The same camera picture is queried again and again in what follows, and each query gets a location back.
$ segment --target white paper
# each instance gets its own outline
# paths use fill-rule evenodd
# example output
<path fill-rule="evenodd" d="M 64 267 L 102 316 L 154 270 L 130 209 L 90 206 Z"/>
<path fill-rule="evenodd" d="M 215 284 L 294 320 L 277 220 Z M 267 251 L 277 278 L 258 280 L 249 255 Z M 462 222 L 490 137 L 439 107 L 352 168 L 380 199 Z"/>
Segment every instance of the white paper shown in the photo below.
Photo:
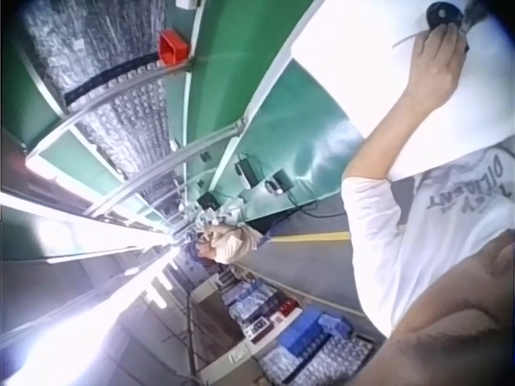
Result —
<path fill-rule="evenodd" d="M 461 10 L 465 0 L 452 1 Z M 427 0 L 326 0 L 292 47 L 293 57 L 368 137 L 406 86 L 413 40 L 427 29 Z M 515 133 L 515 54 L 495 19 L 468 33 L 458 90 L 408 141 L 390 178 L 453 161 Z"/>

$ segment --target forearm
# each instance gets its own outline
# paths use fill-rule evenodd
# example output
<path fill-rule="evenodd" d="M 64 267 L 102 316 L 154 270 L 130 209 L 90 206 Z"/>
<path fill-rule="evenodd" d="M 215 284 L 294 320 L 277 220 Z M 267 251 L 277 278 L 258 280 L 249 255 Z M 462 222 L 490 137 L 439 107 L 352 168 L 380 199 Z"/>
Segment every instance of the forearm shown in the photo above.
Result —
<path fill-rule="evenodd" d="M 386 179 L 402 148 L 428 115 L 403 95 L 365 140 L 345 169 L 344 178 Z"/>

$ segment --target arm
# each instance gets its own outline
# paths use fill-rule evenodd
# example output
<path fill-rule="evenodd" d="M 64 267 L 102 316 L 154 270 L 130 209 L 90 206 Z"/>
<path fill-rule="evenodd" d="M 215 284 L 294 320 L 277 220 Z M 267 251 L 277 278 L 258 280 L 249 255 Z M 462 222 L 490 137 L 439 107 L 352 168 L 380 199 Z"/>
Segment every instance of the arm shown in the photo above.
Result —
<path fill-rule="evenodd" d="M 344 178 L 386 179 L 414 131 L 456 90 L 466 44 L 454 24 L 417 36 L 405 92 L 365 140 Z"/>
<path fill-rule="evenodd" d="M 348 164 L 344 178 L 386 179 L 402 148 L 427 116 L 413 98 L 402 95 Z"/>
<path fill-rule="evenodd" d="M 341 194 L 352 234 L 358 296 L 385 335 L 393 327 L 384 315 L 396 307 L 396 283 L 402 275 L 397 262 L 404 236 L 399 228 L 401 209 L 386 176 L 411 134 L 454 92 L 465 45 L 455 27 L 447 33 L 434 30 L 427 40 L 424 34 L 417 37 L 405 92 L 344 173 Z"/>

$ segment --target person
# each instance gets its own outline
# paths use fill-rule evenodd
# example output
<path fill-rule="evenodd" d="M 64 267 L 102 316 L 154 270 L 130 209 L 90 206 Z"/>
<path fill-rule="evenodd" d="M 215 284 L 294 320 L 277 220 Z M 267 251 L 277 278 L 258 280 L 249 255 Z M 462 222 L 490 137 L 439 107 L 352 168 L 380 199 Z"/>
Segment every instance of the person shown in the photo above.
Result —
<path fill-rule="evenodd" d="M 404 93 L 344 172 L 358 297 L 388 338 L 347 384 L 494 385 L 512 368 L 513 138 L 415 176 L 405 227 L 387 179 L 458 87 L 466 46 L 454 24 L 418 34 Z"/>
<path fill-rule="evenodd" d="M 199 257 L 220 264 L 232 264 L 256 249 L 262 234 L 249 225 L 208 225 L 199 235 L 196 248 Z"/>

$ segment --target hand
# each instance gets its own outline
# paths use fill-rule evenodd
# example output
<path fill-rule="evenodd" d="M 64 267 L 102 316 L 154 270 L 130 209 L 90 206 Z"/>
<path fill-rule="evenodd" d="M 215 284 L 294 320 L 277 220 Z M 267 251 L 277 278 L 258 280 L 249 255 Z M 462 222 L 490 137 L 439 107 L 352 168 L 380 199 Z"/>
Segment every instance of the hand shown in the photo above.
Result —
<path fill-rule="evenodd" d="M 458 87 L 466 46 L 465 36 L 454 23 L 417 35 L 403 95 L 411 105 L 430 114 L 451 98 Z"/>

